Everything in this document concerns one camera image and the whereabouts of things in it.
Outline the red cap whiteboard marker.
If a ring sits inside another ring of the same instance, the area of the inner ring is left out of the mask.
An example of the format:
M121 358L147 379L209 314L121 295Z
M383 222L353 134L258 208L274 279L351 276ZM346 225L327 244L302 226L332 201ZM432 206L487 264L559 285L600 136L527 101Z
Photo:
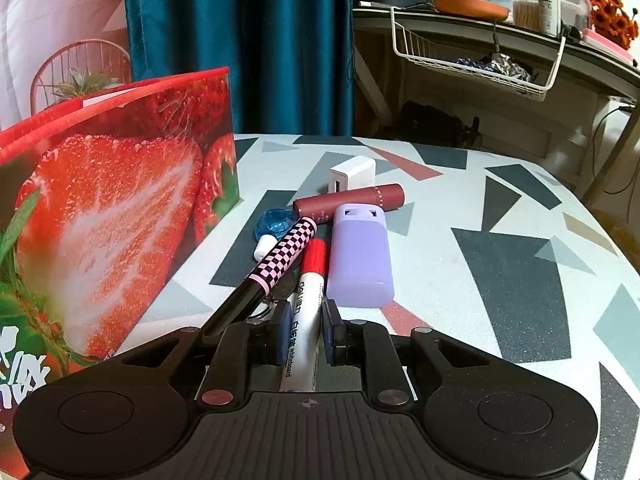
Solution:
M314 392L318 365L320 315L326 282L326 242L313 238L304 254L283 365L282 392Z

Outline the red strawberry cardboard box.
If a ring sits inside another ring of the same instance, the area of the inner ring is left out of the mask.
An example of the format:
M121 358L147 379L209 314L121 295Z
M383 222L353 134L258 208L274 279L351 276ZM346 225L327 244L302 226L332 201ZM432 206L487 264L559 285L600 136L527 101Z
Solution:
M240 197L228 68L40 70L1 135L1 474L26 396L112 356Z

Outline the lilac plastic bottle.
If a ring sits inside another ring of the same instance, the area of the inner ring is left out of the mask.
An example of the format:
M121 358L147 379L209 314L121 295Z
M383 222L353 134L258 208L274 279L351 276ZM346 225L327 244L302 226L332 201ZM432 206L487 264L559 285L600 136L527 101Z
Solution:
M384 210L344 204L334 214L326 296L339 307L377 309L394 299Z

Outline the pink black checkered pen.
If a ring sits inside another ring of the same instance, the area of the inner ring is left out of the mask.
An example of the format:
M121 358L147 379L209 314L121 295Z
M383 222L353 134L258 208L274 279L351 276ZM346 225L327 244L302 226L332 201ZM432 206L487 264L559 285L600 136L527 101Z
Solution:
M288 272L317 232L309 217L298 219L200 329L200 341L212 346L231 324L246 320Z

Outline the small white cap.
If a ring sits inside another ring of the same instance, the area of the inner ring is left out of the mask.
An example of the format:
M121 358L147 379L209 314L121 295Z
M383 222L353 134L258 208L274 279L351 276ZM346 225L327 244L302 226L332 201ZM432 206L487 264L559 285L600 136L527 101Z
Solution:
M261 262L266 255L268 255L273 248L278 244L277 237L274 237L271 234L262 234L259 237L259 240L256 244L255 250L253 252L253 257L256 262Z

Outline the blue round clear container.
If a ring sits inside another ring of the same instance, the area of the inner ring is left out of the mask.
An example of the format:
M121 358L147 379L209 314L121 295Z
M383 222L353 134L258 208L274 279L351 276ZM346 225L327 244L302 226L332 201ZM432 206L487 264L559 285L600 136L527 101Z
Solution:
M297 222L297 214L290 208L271 208L264 211L254 227L255 240L271 235L280 240Z

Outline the maroon lipstick tube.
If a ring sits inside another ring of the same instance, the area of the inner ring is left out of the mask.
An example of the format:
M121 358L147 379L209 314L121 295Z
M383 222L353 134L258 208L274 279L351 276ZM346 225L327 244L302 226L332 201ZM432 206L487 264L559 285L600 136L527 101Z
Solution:
M404 203L404 189L393 183L299 198L294 200L293 209L298 218L311 218L317 224L325 224L331 222L337 208L345 204L374 205L390 211L404 206Z

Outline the white charger cube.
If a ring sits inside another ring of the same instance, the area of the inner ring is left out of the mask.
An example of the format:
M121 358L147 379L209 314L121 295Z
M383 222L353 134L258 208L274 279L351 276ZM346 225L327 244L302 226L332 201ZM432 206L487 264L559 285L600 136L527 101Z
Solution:
M375 186L376 162L367 156L355 156L333 166L329 171L330 193Z

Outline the geometric patterned tablecloth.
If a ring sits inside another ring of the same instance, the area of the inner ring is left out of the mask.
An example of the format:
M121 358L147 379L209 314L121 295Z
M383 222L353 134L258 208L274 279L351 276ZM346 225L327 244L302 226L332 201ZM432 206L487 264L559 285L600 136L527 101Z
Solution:
M362 155L399 184L387 214L395 296L344 318L405 335L420 325L580 392L600 422L590 479L639 474L639 275L588 209L532 162L395 141L240 134L241 198L170 279L125 340L132 348L199 326L254 266L271 208L326 192Z

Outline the cluttered white vanity desk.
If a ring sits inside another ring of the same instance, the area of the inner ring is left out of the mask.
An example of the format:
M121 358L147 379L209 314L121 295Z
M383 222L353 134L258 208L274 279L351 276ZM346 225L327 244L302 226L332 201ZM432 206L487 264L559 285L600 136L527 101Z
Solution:
M568 32L562 32L558 39L553 39L510 25L397 8L357 8L352 11L352 17L358 30L389 32L394 53L405 61L534 102L546 99L561 74L594 84L618 96L635 101L639 99L639 71L636 68L581 44L570 38ZM427 48L435 40L460 48L494 47L525 61L547 63L549 66L543 70L547 78L542 84L534 84L434 58L427 53Z

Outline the blue curtain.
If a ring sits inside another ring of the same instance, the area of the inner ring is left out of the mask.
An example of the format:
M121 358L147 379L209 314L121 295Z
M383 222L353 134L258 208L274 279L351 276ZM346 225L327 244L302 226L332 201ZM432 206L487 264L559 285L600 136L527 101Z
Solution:
M134 79L230 70L242 133L351 136L352 0L125 0Z

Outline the orange shallow dish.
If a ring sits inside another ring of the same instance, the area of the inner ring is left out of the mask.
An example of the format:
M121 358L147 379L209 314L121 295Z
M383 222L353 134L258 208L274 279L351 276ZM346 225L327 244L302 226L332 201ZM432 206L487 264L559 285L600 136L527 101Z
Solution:
M509 17L509 9L486 0L434 0L440 13L477 18L488 22L503 22Z

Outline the pink printed backdrop cloth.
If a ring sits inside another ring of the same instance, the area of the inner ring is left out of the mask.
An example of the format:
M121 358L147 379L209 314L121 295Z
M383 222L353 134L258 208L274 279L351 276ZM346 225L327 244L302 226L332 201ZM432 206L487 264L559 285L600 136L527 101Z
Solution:
M77 40L128 47L126 29L104 27L124 0L1 0L1 127L30 115L29 90L41 64Z

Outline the cotton swab box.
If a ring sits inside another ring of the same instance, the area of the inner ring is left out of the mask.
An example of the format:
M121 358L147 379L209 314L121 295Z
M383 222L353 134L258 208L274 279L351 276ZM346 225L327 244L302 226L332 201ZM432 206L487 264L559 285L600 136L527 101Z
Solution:
M538 0L513 0L513 23L516 27L538 32L539 3Z

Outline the white cosmetic bottle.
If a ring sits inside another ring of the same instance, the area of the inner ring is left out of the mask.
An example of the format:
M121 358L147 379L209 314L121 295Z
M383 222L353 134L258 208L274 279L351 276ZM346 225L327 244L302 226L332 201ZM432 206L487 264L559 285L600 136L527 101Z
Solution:
M538 0L539 29L547 36L561 33L561 0Z

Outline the orange artificial flowers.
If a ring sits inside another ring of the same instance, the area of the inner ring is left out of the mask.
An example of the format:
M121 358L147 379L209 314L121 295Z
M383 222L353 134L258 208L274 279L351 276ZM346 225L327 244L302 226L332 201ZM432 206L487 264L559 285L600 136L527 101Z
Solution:
M639 37L637 8L631 15L624 10L622 0L589 0L591 21L594 31L612 41L617 47L629 51L631 44Z

